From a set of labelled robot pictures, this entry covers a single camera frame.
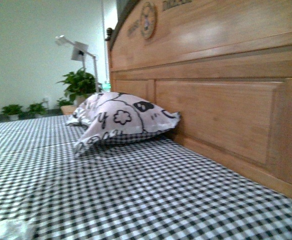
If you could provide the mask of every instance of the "plant pot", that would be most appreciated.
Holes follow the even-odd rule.
[[[16,121],[16,120],[19,120],[19,115],[16,114],[16,115],[8,115],[10,121]]]
[[[87,93],[87,96],[90,97],[93,93]],[[76,106],[79,107],[88,97],[76,96]]]
[[[41,115],[41,114],[38,114],[38,113],[35,114],[35,118],[37,118],[37,119],[40,119],[42,117],[43,117],[43,115]]]

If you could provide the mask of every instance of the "cartoon print pillowcase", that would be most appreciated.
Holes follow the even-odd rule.
[[[151,138],[176,127],[180,114],[169,113],[140,97],[118,92],[97,93],[86,99],[67,121],[85,126],[75,152],[96,142],[131,143]]]

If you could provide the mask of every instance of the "mattress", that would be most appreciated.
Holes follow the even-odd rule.
[[[67,116],[0,123],[0,221],[34,239],[292,239],[292,199],[160,136],[73,154]]]

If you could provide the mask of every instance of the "headboard panel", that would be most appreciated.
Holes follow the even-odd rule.
[[[145,2],[157,10],[150,39]],[[292,198],[292,0],[129,6],[109,44],[112,91],[181,112],[171,138]]]

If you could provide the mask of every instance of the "tissue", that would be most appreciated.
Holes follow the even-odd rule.
[[[35,230],[31,222],[17,219],[3,220],[0,221],[0,240],[30,240]]]

